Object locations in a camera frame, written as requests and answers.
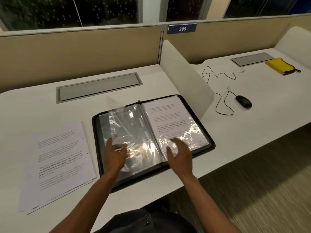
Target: person's left hand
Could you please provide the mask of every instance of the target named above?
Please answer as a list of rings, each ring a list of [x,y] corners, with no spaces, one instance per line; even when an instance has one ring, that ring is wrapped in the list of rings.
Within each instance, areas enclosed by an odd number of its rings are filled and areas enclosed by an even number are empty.
[[[127,144],[112,145],[112,138],[107,140],[104,150],[104,173],[118,175],[127,158]]]

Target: table top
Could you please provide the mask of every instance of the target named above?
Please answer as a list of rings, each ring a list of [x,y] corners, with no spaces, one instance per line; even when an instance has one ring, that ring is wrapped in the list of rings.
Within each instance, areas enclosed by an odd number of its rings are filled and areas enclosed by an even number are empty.
[[[260,146],[299,128],[311,120],[311,71],[274,49],[260,50],[204,61],[193,65],[201,75],[206,66],[219,74],[228,75],[240,71],[229,59],[236,56],[267,52],[273,57],[282,57],[302,72],[282,76],[263,63],[244,67],[244,73],[237,73],[233,81],[220,75],[211,75],[209,85],[214,92],[227,94],[227,86],[237,95],[247,97],[253,107],[241,107],[233,95],[226,103],[235,111],[233,116],[215,112],[218,95],[201,119],[216,143],[216,148],[193,160],[193,172],[201,177],[222,165],[243,156]],[[89,80],[137,72],[143,85],[99,94],[87,98],[56,104],[56,87]],[[30,215],[17,213],[20,182],[24,172],[27,153],[23,143],[32,132],[45,131],[70,121],[82,121],[93,165],[98,174],[97,157],[91,119],[94,115],[113,109],[107,98],[116,104],[127,105],[138,100],[149,100],[178,94],[177,89],[159,65],[123,70],[86,78],[50,83],[17,89],[0,94],[0,228],[1,232],[49,232],[76,206],[91,187],[88,184],[75,192],[33,212]],[[228,112],[223,104],[218,110]],[[143,207],[144,205],[180,188],[181,181],[171,169],[112,193],[92,228],[101,228],[114,215]]]

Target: dark shirt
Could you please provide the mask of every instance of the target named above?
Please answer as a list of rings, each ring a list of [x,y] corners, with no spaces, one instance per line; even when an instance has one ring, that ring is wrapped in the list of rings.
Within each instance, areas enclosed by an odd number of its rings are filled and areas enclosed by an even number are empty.
[[[149,213],[137,209],[115,215],[96,233],[196,233],[195,228],[174,212]]]

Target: gray carpeted floor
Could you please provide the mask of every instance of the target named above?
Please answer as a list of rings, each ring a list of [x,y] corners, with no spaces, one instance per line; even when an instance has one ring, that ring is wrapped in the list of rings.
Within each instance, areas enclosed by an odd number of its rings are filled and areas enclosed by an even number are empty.
[[[311,232],[311,123],[200,182],[242,232]],[[169,199],[172,211],[204,232],[184,188]]]

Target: hand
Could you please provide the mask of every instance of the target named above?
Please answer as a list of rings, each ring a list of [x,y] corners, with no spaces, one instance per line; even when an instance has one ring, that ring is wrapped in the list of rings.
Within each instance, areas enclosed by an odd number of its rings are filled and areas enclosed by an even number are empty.
[[[107,140],[104,151],[104,172],[118,175],[127,158],[127,144],[112,145],[112,138]]]
[[[177,176],[183,181],[185,178],[192,177],[192,153],[189,150],[186,143],[173,138],[170,139],[175,142],[178,148],[178,154],[173,157],[172,150],[169,146],[166,147],[168,163],[171,169],[177,174]]]

